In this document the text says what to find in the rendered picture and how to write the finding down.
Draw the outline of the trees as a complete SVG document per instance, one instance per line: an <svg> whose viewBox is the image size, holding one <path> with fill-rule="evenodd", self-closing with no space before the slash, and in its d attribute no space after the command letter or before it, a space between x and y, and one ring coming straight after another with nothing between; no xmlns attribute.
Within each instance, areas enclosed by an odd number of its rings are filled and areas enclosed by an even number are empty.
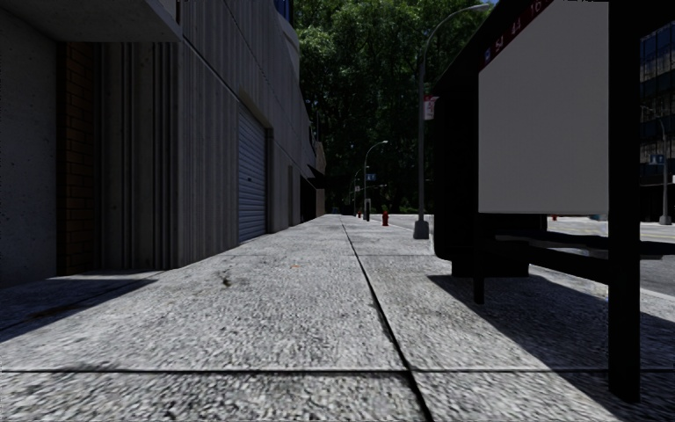
<svg viewBox="0 0 675 422"><path fill-rule="evenodd" d="M357 208L367 197L375 212L417 211L417 80L425 38L446 16L497 0L295 0L301 47L300 81L309 116L327 161L325 207L352 212L358 169ZM433 36L426 55L425 88L487 18L465 11Z"/></svg>

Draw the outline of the pale concrete building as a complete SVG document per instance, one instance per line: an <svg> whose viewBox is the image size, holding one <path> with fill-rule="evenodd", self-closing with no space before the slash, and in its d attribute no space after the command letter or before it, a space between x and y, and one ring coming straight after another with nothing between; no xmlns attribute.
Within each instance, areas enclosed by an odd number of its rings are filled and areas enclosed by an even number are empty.
<svg viewBox="0 0 675 422"><path fill-rule="evenodd" d="M0 0L0 288L318 215L294 0Z"/></svg>

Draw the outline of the black bus shelter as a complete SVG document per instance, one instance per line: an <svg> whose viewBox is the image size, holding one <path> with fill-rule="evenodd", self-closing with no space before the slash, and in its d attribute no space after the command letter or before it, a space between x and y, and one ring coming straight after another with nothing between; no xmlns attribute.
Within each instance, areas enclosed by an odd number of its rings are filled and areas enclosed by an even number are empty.
<svg viewBox="0 0 675 422"><path fill-rule="evenodd" d="M605 284L608 382L640 396L640 40L675 0L499 0L434 87L436 254L484 300L530 265ZM552 221L551 215L558 215Z"/></svg>

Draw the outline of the glass tower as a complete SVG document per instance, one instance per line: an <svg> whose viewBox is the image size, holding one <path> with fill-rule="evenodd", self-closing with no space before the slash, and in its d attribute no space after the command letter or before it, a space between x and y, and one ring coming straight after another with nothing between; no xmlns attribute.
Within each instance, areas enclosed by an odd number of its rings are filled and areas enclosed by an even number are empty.
<svg viewBox="0 0 675 422"><path fill-rule="evenodd" d="M641 38L640 45L640 207L641 220L659 222L662 215L663 144L666 133L668 211L675 221L675 20Z"/></svg>

